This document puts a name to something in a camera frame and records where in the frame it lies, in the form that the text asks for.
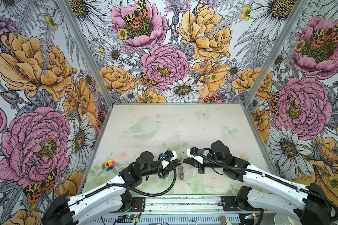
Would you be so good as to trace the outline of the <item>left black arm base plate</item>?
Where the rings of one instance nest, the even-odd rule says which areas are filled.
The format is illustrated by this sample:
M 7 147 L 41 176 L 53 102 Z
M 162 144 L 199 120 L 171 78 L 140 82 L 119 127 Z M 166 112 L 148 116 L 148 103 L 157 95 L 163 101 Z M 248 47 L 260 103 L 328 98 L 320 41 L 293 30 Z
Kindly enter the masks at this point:
M 132 197 L 130 199 L 124 200 L 122 207 L 120 208 L 121 212 L 144 212 L 146 205 L 145 197 Z

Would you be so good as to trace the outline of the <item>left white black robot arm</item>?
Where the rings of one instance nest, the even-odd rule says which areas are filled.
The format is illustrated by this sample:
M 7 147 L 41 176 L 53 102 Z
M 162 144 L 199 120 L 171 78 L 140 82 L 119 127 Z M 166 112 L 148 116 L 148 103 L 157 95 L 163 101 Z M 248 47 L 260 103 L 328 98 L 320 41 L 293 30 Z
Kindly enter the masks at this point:
M 151 152 L 143 152 L 117 176 L 90 191 L 72 197 L 57 197 L 42 217 L 43 225 L 84 225 L 106 212 L 126 211 L 133 202 L 132 192 L 145 197 L 167 194 L 177 180 L 176 167 L 180 165 L 175 151 L 166 151 L 154 160 Z M 165 179 L 173 173 L 170 186 L 159 193 L 137 189 L 144 178 L 158 175 Z

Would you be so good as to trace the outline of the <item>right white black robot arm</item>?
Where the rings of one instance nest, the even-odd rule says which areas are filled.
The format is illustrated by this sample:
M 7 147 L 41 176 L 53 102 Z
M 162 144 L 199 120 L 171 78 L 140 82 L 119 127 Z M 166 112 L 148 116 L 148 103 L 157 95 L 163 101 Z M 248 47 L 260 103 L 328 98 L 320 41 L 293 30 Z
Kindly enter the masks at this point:
M 235 157 L 221 141 L 210 148 L 187 149 L 184 163 L 197 168 L 221 168 L 232 180 L 244 183 L 234 206 L 241 210 L 263 209 L 286 215 L 303 225 L 329 225 L 338 220 L 338 206 L 314 183 L 306 186 L 270 174 L 248 161 Z

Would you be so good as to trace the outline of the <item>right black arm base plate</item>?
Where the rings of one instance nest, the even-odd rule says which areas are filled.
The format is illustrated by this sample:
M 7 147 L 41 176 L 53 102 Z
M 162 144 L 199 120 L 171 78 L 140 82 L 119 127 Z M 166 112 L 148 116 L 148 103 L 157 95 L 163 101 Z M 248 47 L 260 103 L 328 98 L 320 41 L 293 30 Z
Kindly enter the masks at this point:
M 221 196 L 217 204 L 222 207 L 223 211 L 259 211 L 259 209 L 252 207 L 248 203 L 239 203 L 236 200 L 237 196 Z

